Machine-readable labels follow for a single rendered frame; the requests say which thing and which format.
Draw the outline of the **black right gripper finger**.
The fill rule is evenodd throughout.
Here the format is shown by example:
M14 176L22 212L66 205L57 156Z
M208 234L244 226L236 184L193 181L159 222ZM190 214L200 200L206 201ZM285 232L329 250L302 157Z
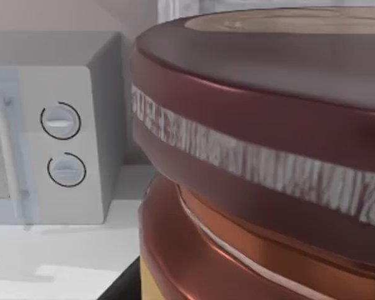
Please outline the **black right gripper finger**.
M139 256L116 278L97 300L142 300Z

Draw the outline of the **dark red lidded jar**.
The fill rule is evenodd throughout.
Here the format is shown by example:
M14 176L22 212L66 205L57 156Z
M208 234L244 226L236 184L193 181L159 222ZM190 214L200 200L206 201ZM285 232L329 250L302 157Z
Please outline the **dark red lidded jar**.
M142 300L375 300L375 7L137 37Z

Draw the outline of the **plain microwave knob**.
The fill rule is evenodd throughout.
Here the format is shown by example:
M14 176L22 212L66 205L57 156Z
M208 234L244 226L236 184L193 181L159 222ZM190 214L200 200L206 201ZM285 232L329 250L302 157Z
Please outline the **plain microwave knob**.
M87 170L80 157L70 152L64 152L59 156L52 157L47 162L47 173L58 186L74 188L84 181Z

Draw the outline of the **microwave knob with dash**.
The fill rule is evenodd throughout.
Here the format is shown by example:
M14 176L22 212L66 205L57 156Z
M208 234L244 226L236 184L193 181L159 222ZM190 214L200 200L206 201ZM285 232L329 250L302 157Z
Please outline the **microwave knob with dash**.
M39 118L44 132L57 140L72 139L81 129L82 121L78 111L66 102L45 107Z

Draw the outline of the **pale microwave oven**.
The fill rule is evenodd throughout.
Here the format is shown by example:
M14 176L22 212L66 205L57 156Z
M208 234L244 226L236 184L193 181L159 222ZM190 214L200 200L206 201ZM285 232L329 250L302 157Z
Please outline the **pale microwave oven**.
M0 224L100 224L108 213L126 145L121 38L115 32L0 31L0 94L6 101L22 199L9 195L0 139ZM72 139L54 139L41 111L64 102L81 117ZM47 172L62 153L87 175L61 187Z

